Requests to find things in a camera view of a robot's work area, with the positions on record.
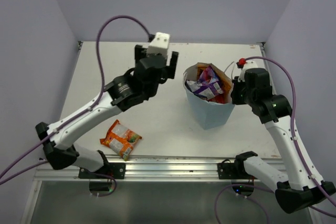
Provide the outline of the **yellow Kettle chips bag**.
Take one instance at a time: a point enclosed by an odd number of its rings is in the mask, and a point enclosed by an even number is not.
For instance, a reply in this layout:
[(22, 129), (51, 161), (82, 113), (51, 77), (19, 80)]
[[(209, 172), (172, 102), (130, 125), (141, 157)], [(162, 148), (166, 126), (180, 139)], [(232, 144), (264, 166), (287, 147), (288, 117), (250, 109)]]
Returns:
[(224, 90), (224, 95), (227, 98), (227, 103), (229, 103), (230, 98), (229, 98), (229, 92), (232, 89), (232, 81), (231, 79), (225, 74), (224, 71), (220, 70), (218, 67), (216, 67), (214, 64), (212, 63), (197, 63), (197, 74), (196, 74), (196, 80), (198, 80), (200, 74), (202, 73), (202, 71), (208, 67), (208, 66), (212, 66), (212, 68), (214, 69), (214, 71), (217, 73), (217, 75), (219, 76), (221, 82), (222, 82), (222, 88)]

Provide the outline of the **red gummy candy bag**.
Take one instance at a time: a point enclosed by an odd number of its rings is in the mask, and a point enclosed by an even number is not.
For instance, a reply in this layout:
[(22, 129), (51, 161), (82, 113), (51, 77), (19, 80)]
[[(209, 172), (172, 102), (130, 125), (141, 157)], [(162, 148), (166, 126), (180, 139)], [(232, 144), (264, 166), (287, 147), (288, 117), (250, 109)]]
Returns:
[(225, 95), (220, 94), (220, 95), (217, 95), (216, 97), (212, 98), (211, 101), (215, 102), (215, 103), (225, 104), (225, 103), (227, 103), (227, 98), (226, 98)]

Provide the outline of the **purple snack packet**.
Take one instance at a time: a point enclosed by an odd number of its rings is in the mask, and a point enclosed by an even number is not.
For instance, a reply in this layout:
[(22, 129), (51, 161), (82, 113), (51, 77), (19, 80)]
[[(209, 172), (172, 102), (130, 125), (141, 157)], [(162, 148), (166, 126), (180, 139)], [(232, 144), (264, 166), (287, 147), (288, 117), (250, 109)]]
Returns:
[(197, 82), (202, 84), (202, 91), (193, 94), (199, 98), (210, 101), (217, 95), (224, 95), (222, 82), (212, 66), (208, 66), (202, 71)]

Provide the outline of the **light blue paper bag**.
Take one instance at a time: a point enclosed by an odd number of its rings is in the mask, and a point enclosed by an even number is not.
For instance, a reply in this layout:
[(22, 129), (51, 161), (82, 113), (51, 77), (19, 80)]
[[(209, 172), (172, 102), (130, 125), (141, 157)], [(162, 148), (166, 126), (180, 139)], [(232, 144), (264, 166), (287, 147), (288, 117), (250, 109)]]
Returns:
[(183, 73), (183, 87), (186, 92), (187, 101), (191, 107), (194, 119), (204, 130), (209, 130), (226, 124), (235, 105), (228, 98), (228, 103), (221, 104), (202, 100), (194, 95), (186, 86), (185, 81), (196, 80), (197, 64), (188, 67)]

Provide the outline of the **orange snack packet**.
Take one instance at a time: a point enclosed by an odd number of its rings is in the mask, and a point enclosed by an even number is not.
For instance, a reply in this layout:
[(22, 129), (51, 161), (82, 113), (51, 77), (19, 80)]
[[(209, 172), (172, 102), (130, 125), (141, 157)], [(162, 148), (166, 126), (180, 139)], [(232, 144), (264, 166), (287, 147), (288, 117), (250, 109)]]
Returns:
[(107, 130), (105, 138), (100, 139), (100, 144), (109, 147), (124, 161), (127, 161), (141, 139), (142, 136), (121, 124), (119, 120), (115, 120)]

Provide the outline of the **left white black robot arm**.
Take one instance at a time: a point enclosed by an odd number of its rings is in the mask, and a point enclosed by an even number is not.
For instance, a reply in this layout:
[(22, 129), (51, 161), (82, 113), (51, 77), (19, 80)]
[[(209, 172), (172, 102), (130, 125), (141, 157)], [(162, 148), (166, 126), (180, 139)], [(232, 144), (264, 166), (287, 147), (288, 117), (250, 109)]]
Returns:
[(103, 86), (102, 92), (77, 112), (53, 124), (36, 125), (46, 160), (54, 170), (73, 165), (97, 178), (111, 175), (104, 153), (81, 147), (75, 144), (76, 140), (103, 121), (154, 97), (160, 84), (174, 79), (179, 54), (172, 52), (167, 62), (161, 53), (136, 45), (134, 56), (133, 68)]

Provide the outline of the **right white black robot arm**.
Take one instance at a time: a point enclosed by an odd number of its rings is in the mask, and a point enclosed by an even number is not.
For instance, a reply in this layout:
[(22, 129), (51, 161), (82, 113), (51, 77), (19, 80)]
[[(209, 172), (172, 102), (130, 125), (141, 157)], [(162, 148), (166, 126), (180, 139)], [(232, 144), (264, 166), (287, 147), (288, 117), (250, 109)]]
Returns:
[(236, 156), (234, 172), (240, 178), (252, 175), (275, 193), (277, 203), (288, 214), (310, 207), (335, 194), (333, 182), (316, 170), (299, 136), (291, 105), (284, 95), (274, 95), (269, 72), (264, 68), (243, 69), (235, 77), (231, 93), (235, 105), (247, 104), (265, 126), (283, 160), (280, 172), (250, 151)]

